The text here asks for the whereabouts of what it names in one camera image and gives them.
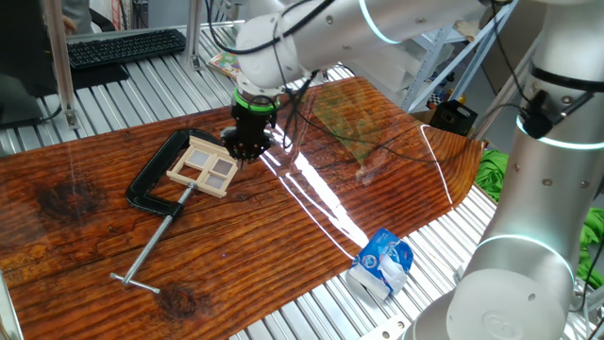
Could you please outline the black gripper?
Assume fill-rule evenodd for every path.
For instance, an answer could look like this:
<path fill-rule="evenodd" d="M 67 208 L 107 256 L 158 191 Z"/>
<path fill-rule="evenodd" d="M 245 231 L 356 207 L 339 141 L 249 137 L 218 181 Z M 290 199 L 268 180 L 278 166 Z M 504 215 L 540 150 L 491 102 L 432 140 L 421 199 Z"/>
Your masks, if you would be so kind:
<path fill-rule="evenodd" d="M 220 140 L 234 160 L 254 161 L 274 145 L 275 140 L 271 133 L 265 130 L 268 126 L 272 128 L 275 126 L 277 122 L 275 110 L 258 111 L 234 106 L 231 115 L 236 121 L 235 130 L 222 130 Z"/>

